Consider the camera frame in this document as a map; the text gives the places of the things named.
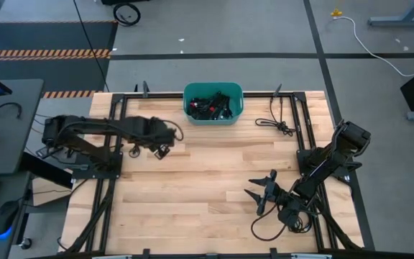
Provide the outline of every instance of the plastic bin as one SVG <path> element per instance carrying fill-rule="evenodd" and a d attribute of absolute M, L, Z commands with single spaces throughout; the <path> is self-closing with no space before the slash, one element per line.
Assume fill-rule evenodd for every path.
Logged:
<path fill-rule="evenodd" d="M 230 97 L 229 108 L 232 118 L 217 120 L 197 120 L 188 115 L 187 110 L 193 98 L 208 98 L 220 91 Z M 183 110 L 188 120 L 194 125 L 231 125 L 234 124 L 244 110 L 244 93 L 237 83 L 190 83 L 183 92 Z"/>

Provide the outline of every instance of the butcher block tabletop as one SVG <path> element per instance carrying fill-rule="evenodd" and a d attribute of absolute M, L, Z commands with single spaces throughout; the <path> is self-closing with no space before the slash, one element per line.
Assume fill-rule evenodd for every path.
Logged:
<path fill-rule="evenodd" d="M 334 131 L 325 94 L 305 94 L 317 146 L 323 147 Z M 111 97 L 112 94 L 95 94 L 90 117 L 108 117 Z M 279 118 L 279 101 L 273 102 L 272 110 Z M 114 192 L 107 255 L 142 254 L 145 248 L 151 254 L 269 253 L 270 247 L 276 247 L 279 253 L 317 252 L 313 230 L 305 234 L 285 230 L 272 242 L 260 241 L 250 231 L 250 224 L 257 218 L 257 205 L 244 189 L 260 195 L 264 189 L 248 180 L 264 178 L 275 169 L 276 182 L 288 190 L 300 177 L 296 134 L 283 135 L 275 127 L 258 127 L 254 123 L 258 118 L 272 118 L 269 98 L 245 98 L 244 111 L 231 126 L 192 125 L 183 113 L 182 99 L 131 99 L 126 114 L 174 121 L 183 129 L 185 138 L 176 141 L 163 160 L 146 149 L 138 158 L 130 158 L 127 153 L 133 144 L 123 141 L 124 158 Z M 304 125 L 300 104 L 298 114 Z M 287 98 L 282 119 L 294 128 Z M 305 127 L 302 128 L 309 148 Z M 101 136 L 86 136 L 86 140 L 98 146 L 104 143 Z M 334 219 L 353 242 L 362 246 L 349 187 L 334 178 L 325 183 Z M 61 239 L 64 246 L 74 242 L 90 219 L 95 188 L 96 180 L 90 179 L 70 198 Z M 268 203 L 266 211 L 271 208 L 272 203 Z M 329 247 L 322 217 L 320 221 L 324 244 Z M 101 226 L 100 221 L 95 248 Z M 263 238 L 273 237 L 281 228 L 277 210 L 254 227 Z"/>

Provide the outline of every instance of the gray desk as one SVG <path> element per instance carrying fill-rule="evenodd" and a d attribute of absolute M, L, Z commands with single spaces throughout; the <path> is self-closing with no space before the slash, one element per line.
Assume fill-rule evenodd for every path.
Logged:
<path fill-rule="evenodd" d="M 35 117 L 44 82 L 40 79 L 2 81 L 13 93 L 0 96 L 0 104 L 17 102 L 22 105 L 21 119 L 17 119 L 15 106 L 0 109 L 0 206 L 6 201 L 17 200 L 28 192 L 32 174 L 71 188 L 70 175 L 42 160 L 24 153 L 29 131 Z M 23 237 L 28 214 L 24 199 L 12 224 L 10 235 L 0 240 L 0 258 L 7 258 L 11 245 Z"/>
<path fill-rule="evenodd" d="M 22 105 L 22 115 L 17 119 L 17 107 L 0 108 L 0 174 L 18 170 L 29 131 L 40 102 L 44 81 L 41 79 L 2 81 L 13 93 L 0 96 L 0 105 L 17 102 Z"/>

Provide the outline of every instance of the concrete floor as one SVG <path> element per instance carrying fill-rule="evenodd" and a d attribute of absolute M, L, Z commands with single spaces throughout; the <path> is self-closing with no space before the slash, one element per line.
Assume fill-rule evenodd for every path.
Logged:
<path fill-rule="evenodd" d="M 363 53 L 348 21 L 332 21 L 337 0 L 311 0 L 325 53 Z M 413 0 L 343 1 L 344 15 L 356 20 L 358 35 L 381 53 L 414 53 L 414 28 L 371 28 L 370 16 L 399 15 Z M 112 19 L 110 7 L 78 0 L 83 19 Z M 136 3 L 142 20 L 120 27 L 114 55 L 184 53 L 315 53 L 305 7 L 300 0 L 151 0 Z M 77 20 L 71 0 L 6 0 L 2 21 Z M 414 73 L 414 59 L 391 60 Z M 377 250 L 414 253 L 414 122 L 400 87 L 409 80 L 373 59 L 327 60 L 342 116 L 372 133 L 359 158 L 359 185 Z M 146 80 L 151 91 L 181 91 L 194 81 L 234 81 L 246 90 L 324 90 L 317 59 L 112 60 L 111 91 L 132 91 Z M 40 114 L 86 115 L 90 99 L 43 99 Z M 28 147 L 41 147 L 39 135 Z M 52 255 L 57 251 L 65 212 L 29 220 L 31 250 L 13 249 L 11 258 Z"/>

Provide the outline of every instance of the cable bundle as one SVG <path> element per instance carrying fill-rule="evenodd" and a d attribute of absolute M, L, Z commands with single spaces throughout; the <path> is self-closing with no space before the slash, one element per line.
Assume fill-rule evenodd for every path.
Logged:
<path fill-rule="evenodd" d="M 197 120 L 229 119 L 233 117 L 229 101 L 230 97 L 220 91 L 210 98 L 193 98 L 187 114 Z"/>

